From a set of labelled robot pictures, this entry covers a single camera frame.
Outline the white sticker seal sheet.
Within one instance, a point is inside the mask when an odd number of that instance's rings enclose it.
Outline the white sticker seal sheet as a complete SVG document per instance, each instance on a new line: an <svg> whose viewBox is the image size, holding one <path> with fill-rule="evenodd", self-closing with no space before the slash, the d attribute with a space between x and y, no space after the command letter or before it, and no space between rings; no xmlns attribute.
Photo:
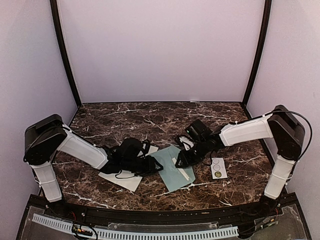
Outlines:
<svg viewBox="0 0 320 240"><path fill-rule="evenodd" d="M211 158L211 165L210 165L212 179L219 180L219 179L227 179L227 171L225 166L225 161L221 157L212 157Z"/></svg>

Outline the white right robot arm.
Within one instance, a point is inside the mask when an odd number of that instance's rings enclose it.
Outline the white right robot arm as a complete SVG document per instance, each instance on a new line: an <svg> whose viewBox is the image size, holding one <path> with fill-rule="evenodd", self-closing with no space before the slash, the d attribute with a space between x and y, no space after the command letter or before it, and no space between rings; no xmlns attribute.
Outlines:
<svg viewBox="0 0 320 240"><path fill-rule="evenodd" d="M277 149L276 160L264 189L266 198L255 205L255 213L266 217L274 210L273 200L281 195L297 162L306 151L303 146L306 130L298 118L303 118L303 115L279 104L268 113L224 124L215 130L196 119L185 129L193 145L179 152L175 166L181 169L193 166L207 154L239 143L272 139Z"/></svg>

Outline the light blue paper envelope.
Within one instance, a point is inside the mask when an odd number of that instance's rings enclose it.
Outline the light blue paper envelope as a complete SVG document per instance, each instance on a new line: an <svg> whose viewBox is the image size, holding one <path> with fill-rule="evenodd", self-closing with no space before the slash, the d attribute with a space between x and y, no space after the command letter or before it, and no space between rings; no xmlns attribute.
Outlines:
<svg viewBox="0 0 320 240"><path fill-rule="evenodd" d="M178 147L171 145L151 154L152 157L155 157L156 160L163 165L163 170L160 171L159 174L169 193L185 187L196 180L193 168L191 166L183 168L190 177L189 181L187 181L176 169L172 158L176 158L177 160L179 152L180 149Z"/></svg>

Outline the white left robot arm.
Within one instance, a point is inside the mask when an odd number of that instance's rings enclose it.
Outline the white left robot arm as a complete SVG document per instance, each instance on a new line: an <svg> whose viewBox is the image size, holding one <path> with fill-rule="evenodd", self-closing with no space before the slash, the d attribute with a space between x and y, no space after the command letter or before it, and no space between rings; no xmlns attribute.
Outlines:
<svg viewBox="0 0 320 240"><path fill-rule="evenodd" d="M60 218L67 218L70 206L56 179L52 160L56 152L66 153L103 174L119 175L124 171L134 177L144 177L164 169L155 157L149 155L149 140L126 138L118 146L99 146L85 140L63 123L62 117L53 114L29 126L24 132L24 157L33 170L51 210Z"/></svg>

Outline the white letter sheet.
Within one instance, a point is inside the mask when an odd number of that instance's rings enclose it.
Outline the white letter sheet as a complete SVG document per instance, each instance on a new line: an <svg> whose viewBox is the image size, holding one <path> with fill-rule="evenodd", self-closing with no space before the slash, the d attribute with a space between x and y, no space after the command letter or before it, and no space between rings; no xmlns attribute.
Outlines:
<svg viewBox="0 0 320 240"><path fill-rule="evenodd" d="M174 163L174 165L177 163L177 159L175 157L172 158L172 162ZM187 174L187 172L183 169L183 168L177 168L176 169L183 175L183 177L189 181L190 180L190 177L189 175Z"/></svg>

